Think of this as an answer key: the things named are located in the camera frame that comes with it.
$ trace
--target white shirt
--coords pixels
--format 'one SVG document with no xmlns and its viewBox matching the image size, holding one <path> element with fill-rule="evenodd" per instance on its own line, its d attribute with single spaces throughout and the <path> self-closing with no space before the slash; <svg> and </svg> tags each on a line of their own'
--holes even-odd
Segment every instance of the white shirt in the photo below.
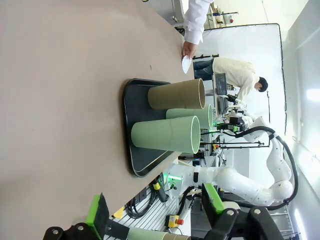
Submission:
<svg viewBox="0 0 320 240">
<path fill-rule="evenodd" d="M 246 61 L 216 57 L 212 68 L 213 74 L 225 73 L 226 82 L 240 88 L 237 96 L 240 100 L 244 100 L 260 79 L 256 74 L 255 66 Z"/>
<path fill-rule="evenodd" d="M 199 44 L 212 2 L 213 0 L 189 0 L 189 8 L 184 15 L 185 41 Z"/>
</svg>

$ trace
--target hand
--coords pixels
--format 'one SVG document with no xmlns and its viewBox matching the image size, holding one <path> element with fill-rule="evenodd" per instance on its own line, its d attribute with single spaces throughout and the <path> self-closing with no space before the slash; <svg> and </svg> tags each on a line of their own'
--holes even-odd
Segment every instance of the hand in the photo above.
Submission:
<svg viewBox="0 0 320 240">
<path fill-rule="evenodd" d="M 196 53 L 198 45 L 185 41 L 182 47 L 182 57 L 189 56 L 192 59 Z"/>
</svg>

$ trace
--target beige shirt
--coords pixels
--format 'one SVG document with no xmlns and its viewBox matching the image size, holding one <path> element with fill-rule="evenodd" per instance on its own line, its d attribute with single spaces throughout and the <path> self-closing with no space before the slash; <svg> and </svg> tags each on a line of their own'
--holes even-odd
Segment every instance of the beige shirt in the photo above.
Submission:
<svg viewBox="0 0 320 240">
<path fill-rule="evenodd" d="M 246 61 L 239 61 L 225 57 L 216 57 L 213 61 L 213 73 L 225 73 L 226 82 L 240 88 L 237 98 L 244 100 L 259 81 L 255 66 Z"/>
</svg>

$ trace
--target shirt cuff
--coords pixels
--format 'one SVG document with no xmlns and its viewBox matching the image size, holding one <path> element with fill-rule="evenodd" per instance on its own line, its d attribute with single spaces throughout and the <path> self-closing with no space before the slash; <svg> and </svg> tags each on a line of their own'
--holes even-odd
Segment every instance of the shirt cuff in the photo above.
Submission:
<svg viewBox="0 0 320 240">
<path fill-rule="evenodd" d="M 200 39 L 202 39 L 202 32 L 200 31 L 189 31 L 186 30 L 184 34 L 184 40 L 192 43 L 192 44 L 199 44 Z"/>
</svg>

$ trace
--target brown tabletop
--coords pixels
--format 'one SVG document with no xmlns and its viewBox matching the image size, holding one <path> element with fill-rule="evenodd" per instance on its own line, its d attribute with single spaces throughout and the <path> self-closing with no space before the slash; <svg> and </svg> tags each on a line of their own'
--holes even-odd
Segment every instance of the brown tabletop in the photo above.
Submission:
<svg viewBox="0 0 320 240">
<path fill-rule="evenodd" d="M 164 170 L 129 171 L 122 87 L 180 82 L 183 38 L 140 0 L 0 3 L 0 236 L 67 229 L 103 192 L 111 213 Z"/>
</svg>

